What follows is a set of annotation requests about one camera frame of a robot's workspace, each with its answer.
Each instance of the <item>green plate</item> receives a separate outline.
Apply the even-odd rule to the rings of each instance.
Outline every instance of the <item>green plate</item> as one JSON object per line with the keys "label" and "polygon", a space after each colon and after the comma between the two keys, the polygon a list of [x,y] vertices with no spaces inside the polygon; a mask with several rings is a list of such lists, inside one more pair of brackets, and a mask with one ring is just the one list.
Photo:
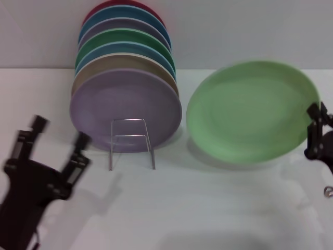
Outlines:
{"label": "green plate", "polygon": [[306,113],[319,94],[301,71],[250,61],[206,78],[188,104],[187,128],[206,153],[230,163],[281,156],[307,137]]}
{"label": "green plate", "polygon": [[175,70],[175,65],[169,50],[155,37],[134,29],[111,29],[101,32],[84,43],[78,52],[75,68],[82,58],[93,49],[111,42],[129,41],[147,45],[161,53]]}

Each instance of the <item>white wall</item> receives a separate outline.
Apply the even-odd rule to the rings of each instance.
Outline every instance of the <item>white wall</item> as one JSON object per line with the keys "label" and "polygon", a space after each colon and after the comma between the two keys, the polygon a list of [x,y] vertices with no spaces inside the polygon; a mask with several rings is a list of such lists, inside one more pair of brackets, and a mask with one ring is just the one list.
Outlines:
{"label": "white wall", "polygon": [[[85,15],[103,0],[1,0],[0,67],[73,67]],[[330,0],[142,0],[165,21],[180,69],[268,58],[333,65]]]}

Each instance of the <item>wire plate stand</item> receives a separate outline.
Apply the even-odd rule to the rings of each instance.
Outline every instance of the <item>wire plate stand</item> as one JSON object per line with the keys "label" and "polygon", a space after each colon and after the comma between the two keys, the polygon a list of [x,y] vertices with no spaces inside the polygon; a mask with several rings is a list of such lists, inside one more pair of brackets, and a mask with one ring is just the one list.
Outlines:
{"label": "wire plate stand", "polygon": [[[113,125],[117,122],[135,122],[135,121],[141,121],[145,126],[145,133],[146,134],[113,134]],[[154,155],[154,149],[151,147],[147,124],[145,119],[119,119],[119,120],[112,120],[111,122],[111,150],[110,150],[110,166],[109,171],[113,170],[113,138],[124,138],[124,137],[144,137],[146,139],[147,144],[147,151],[150,153],[151,156],[151,164],[152,169],[155,170],[155,155]]]}

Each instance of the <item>red plate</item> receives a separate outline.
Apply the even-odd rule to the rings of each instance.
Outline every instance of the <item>red plate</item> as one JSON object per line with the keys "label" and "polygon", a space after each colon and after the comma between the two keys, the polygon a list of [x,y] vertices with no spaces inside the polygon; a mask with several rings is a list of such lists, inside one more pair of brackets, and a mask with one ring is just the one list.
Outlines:
{"label": "red plate", "polygon": [[161,21],[161,23],[165,26],[164,22],[162,21],[162,19],[159,17],[159,15],[157,15],[157,13],[155,11],[153,11],[151,8],[149,8],[148,6],[136,2],[136,1],[132,1],[132,0],[110,0],[110,1],[106,1],[104,3],[101,3],[100,5],[97,5],[95,8],[93,8],[88,15],[85,17],[82,25],[89,19],[89,17],[91,17],[94,13],[100,11],[101,9],[110,7],[110,6],[114,6],[114,5],[131,5],[131,6],[135,6],[141,9],[144,9],[145,11],[151,13],[152,15],[154,15],[158,20]]}

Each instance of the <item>stack of plates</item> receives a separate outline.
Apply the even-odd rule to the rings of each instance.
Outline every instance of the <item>stack of plates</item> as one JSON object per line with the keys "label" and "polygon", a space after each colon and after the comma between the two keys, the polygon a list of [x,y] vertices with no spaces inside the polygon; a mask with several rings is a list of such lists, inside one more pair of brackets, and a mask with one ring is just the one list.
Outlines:
{"label": "stack of plates", "polygon": [[[70,115],[74,126],[110,150],[113,120],[144,119],[151,146],[177,130],[182,108],[171,42],[161,18],[147,6],[115,0],[85,18],[78,41]],[[113,135],[142,134],[126,122]],[[115,141],[115,152],[143,152],[146,141]]]}

